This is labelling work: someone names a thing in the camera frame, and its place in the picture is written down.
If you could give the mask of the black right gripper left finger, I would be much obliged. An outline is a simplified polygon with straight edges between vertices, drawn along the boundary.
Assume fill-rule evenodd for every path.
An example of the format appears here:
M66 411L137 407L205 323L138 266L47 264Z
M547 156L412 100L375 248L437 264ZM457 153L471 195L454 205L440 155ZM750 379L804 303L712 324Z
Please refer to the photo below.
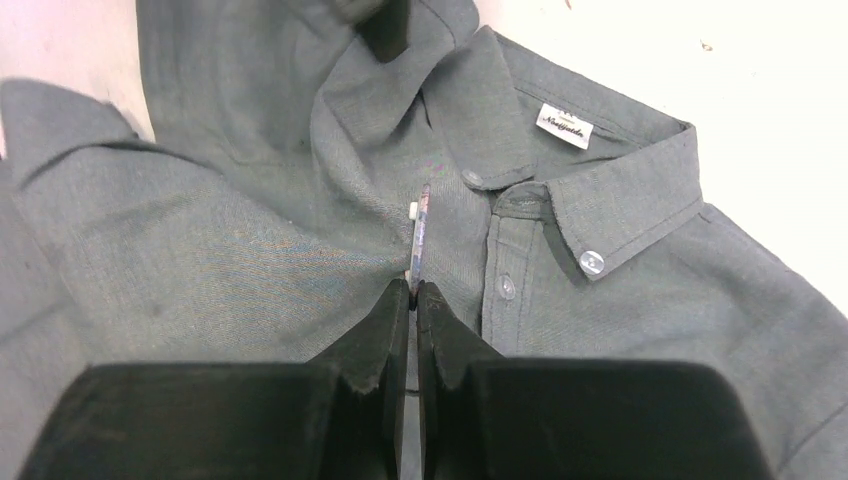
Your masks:
M99 365L65 390L23 479L395 479L410 291L304 363Z

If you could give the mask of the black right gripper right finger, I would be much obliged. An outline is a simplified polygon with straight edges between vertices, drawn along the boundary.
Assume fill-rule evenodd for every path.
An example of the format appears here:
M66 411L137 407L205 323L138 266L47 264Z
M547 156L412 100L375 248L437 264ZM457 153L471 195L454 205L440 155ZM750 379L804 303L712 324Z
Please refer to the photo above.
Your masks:
M678 361L514 358L417 293L426 479L769 479L732 385Z

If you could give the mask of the grey button-up shirt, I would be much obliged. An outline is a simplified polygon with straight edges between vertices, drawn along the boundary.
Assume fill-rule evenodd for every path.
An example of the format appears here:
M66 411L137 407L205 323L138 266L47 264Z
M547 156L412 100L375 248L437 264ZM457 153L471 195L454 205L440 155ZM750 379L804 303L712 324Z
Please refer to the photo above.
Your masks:
M88 365L303 361L408 267L503 354L704 363L780 479L847 475L847 321L705 202L695 127L416 1L377 61L322 2L140 1L155 138L1 84L1 475Z

